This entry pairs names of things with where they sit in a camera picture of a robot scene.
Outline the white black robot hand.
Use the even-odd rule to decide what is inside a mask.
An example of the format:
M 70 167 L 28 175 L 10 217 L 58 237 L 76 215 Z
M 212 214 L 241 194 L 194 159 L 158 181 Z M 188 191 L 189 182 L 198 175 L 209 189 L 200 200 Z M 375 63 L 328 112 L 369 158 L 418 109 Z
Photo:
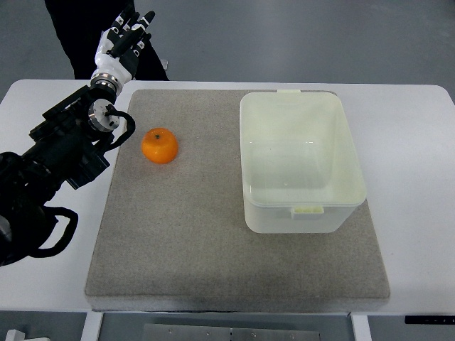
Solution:
M 133 80 L 139 65 L 139 56 L 151 35 L 146 32 L 155 17 L 154 11 L 141 16 L 134 9 L 125 8 L 101 35 L 96 53 L 96 69 L 91 83 L 105 80 L 119 92 Z

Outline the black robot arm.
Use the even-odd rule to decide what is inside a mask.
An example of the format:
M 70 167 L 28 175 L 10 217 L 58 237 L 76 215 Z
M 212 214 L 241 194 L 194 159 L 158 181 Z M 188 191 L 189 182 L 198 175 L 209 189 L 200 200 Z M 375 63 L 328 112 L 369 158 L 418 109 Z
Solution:
M 78 189 L 109 167 L 105 154 L 135 131 L 134 119 L 114 108 L 122 85 L 98 73 L 43 114 L 23 155 L 1 154 L 1 265 L 27 256 L 61 253 L 75 233 L 78 215 L 49 207 L 63 183 Z

